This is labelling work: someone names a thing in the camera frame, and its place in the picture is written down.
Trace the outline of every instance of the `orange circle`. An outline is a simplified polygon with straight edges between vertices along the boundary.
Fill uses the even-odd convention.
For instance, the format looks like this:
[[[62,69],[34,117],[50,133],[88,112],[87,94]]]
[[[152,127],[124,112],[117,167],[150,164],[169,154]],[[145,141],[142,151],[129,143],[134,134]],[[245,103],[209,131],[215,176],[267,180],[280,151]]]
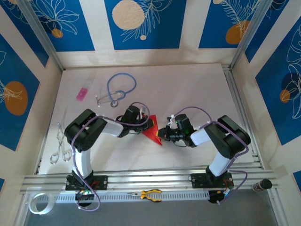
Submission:
[[[226,42],[229,44],[239,44],[249,23],[250,21],[244,20],[230,27],[226,34]]]
[[[290,92],[286,89],[282,90],[280,93],[280,100],[283,103],[287,103],[290,100]]]
[[[60,39],[63,36],[63,32],[61,30],[58,29],[53,29],[51,31],[52,35],[55,36],[56,38]]]
[[[5,89],[7,90],[4,90],[4,92],[8,94],[8,97],[6,97],[4,101],[8,111],[16,116],[24,114],[28,104],[28,96],[25,86],[18,81],[11,81],[6,85]],[[17,95],[18,98],[16,98],[13,95],[10,95],[11,92],[15,95],[16,93],[21,93]]]

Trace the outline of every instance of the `white tape roll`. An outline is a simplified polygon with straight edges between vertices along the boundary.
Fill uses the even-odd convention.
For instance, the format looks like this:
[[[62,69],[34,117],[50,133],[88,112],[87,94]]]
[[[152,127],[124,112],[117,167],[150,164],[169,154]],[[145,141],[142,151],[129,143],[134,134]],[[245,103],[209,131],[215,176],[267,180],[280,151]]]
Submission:
[[[46,195],[48,197],[48,204],[47,206],[45,207],[45,209],[43,209],[42,211],[38,211],[37,209],[37,203],[38,203],[38,199],[40,196],[42,195]],[[29,203],[29,210],[31,213],[33,214],[46,214],[46,213],[49,213],[53,206],[55,205],[55,198],[53,195],[51,194],[46,194],[46,193],[40,193],[40,194],[37,194],[33,197],[33,199],[30,201]]]

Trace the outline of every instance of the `white table surface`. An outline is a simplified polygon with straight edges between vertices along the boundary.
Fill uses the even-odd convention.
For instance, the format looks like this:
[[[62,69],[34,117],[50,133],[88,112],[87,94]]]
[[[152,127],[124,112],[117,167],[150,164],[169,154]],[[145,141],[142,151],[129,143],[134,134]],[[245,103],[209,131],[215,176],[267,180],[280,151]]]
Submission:
[[[136,78],[136,89],[120,100],[115,108],[110,103],[97,107],[95,95],[107,95],[108,79],[122,72]],[[88,78],[94,79],[93,85],[84,100],[77,101],[76,95]],[[111,81],[110,89],[111,92],[127,91],[133,85],[131,78],[121,75]],[[87,108],[96,114],[116,118],[123,115],[134,101],[149,107],[150,114],[157,116],[159,129],[166,126],[168,116],[187,106],[205,109],[213,120],[228,115],[241,125],[220,64],[69,69],[62,75],[39,173],[68,173],[72,170],[72,160],[64,162],[62,156],[56,165],[49,162],[58,147],[58,122],[66,128]],[[188,109],[183,113],[187,114],[195,129],[208,121],[207,116],[197,109]],[[70,150],[66,139],[63,146]],[[180,148],[172,142],[163,142],[159,146],[143,134],[123,138],[101,134],[92,147],[91,163],[94,171],[193,167],[210,164],[216,153],[212,142],[195,148]],[[251,152],[239,157],[236,162],[253,162]]]

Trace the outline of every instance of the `beige circle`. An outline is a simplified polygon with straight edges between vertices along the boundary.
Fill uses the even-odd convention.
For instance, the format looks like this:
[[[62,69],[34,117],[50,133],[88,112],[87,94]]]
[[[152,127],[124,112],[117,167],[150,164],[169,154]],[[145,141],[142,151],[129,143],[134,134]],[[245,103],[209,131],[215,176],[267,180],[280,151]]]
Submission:
[[[221,4],[222,1],[224,1],[224,0],[213,0],[213,3],[214,3],[215,5],[218,5],[218,4]]]
[[[146,40],[146,36],[145,36],[145,35],[141,35],[141,36],[140,36],[140,39],[141,39],[141,40]]]
[[[115,24],[123,30],[132,30],[144,22],[144,12],[133,0],[122,0],[113,9],[112,16]]]
[[[13,3],[13,4],[17,4],[17,1],[16,0],[8,0],[9,2]]]

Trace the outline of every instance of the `red paper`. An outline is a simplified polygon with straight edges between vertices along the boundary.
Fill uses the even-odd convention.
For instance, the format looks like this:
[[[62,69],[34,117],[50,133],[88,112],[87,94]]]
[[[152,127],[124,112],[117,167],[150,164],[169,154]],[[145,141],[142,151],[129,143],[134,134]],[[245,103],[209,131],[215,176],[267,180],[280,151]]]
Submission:
[[[161,139],[157,137],[158,132],[158,124],[157,124],[157,117],[156,115],[151,115],[150,120],[154,122],[154,126],[149,128],[146,131],[143,131],[142,133],[147,136],[149,139],[151,139],[153,142],[162,145]]]

